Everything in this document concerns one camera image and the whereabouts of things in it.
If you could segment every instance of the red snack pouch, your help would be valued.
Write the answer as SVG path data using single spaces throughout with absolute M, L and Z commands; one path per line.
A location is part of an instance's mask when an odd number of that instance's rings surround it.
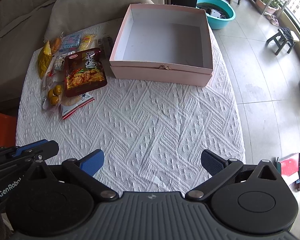
M 100 49 L 86 49 L 65 57 L 65 96 L 74 97 L 107 85 Z

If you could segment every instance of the pink box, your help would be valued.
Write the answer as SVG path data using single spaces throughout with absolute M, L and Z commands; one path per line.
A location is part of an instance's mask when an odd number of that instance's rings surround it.
M 205 86 L 213 72 L 204 10 L 131 4 L 110 56 L 116 78 Z

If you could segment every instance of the white tablecloth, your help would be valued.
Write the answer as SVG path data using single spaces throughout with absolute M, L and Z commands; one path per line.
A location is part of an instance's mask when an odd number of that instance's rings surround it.
M 122 19 L 86 33 L 111 35 Z M 108 85 L 90 92 L 95 100 L 66 120 L 41 109 L 41 81 L 34 52 L 20 102 L 17 145 L 48 139 L 59 143 L 48 164 L 80 159 L 95 149 L 105 163 L 95 177 L 115 191 L 181 191 L 208 179 L 200 156 L 209 149 L 242 160 L 242 130 L 224 60 L 210 30 L 214 72 L 206 87 L 115 79 L 104 61 Z

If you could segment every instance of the yellow snack bag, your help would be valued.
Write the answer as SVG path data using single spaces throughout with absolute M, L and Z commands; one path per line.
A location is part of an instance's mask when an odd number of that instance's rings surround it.
M 83 34 L 80 45 L 79 45 L 79 48 L 78 48 L 78 51 L 91 49 L 92 43 L 95 40 L 95 36 L 96 35 L 94 35 L 94 34 Z
M 50 43 L 47 43 L 43 46 L 42 50 L 38 55 L 38 70 L 39 70 L 39 77 L 42 79 L 47 72 L 49 64 L 51 62 L 52 55 L 50 49 Z

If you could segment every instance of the teal basin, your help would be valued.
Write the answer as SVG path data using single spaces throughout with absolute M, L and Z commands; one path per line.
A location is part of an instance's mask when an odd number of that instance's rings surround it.
M 211 29 L 213 29 L 213 30 L 219 30 L 219 29 L 224 28 L 230 21 L 232 21 L 235 18 L 234 10 L 227 2 L 225 2 L 223 0 L 197 0 L 197 4 L 202 3 L 202 2 L 212 3 L 212 4 L 215 4 L 216 6 L 221 7 L 230 16 L 229 19 L 220 19 L 220 18 L 211 16 L 209 14 L 206 14 L 208 23 L 209 23 Z

